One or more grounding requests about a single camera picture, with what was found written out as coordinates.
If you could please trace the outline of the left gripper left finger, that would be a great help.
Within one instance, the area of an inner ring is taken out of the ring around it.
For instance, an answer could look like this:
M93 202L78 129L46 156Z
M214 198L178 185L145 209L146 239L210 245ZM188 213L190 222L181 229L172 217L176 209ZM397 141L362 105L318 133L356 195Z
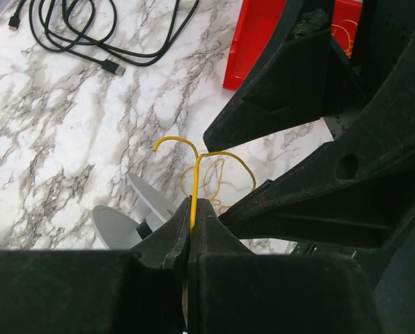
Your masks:
M132 250L148 269L171 271L183 275L189 257L189 220L191 197L185 198L175 214Z

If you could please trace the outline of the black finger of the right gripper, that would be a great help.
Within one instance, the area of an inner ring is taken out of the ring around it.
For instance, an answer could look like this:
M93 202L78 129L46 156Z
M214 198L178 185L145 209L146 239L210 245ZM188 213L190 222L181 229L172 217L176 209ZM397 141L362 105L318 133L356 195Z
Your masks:
M364 93L331 34L333 1L288 1L250 73L206 129L208 150L360 107Z

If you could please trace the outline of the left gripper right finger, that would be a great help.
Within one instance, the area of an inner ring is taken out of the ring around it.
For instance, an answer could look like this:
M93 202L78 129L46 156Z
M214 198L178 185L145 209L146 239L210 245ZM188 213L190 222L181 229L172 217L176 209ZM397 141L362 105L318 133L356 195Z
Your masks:
M253 328L256 254L197 200L188 259L190 333L245 333Z

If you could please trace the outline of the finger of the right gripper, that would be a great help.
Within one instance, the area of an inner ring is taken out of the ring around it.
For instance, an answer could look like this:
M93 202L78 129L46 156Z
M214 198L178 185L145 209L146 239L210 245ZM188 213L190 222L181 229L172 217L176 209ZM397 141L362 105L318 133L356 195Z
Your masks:
M239 239L373 250L415 218L415 31L359 117L220 216Z

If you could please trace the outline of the red plastic bin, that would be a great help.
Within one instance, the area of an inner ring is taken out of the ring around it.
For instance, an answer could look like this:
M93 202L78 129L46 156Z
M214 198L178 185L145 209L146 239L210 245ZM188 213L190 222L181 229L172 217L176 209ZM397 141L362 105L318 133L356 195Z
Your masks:
M269 42L284 7L284 0L243 1L223 88L237 90L240 87ZM348 57L352 55L361 9L361 1L335 1L331 34Z

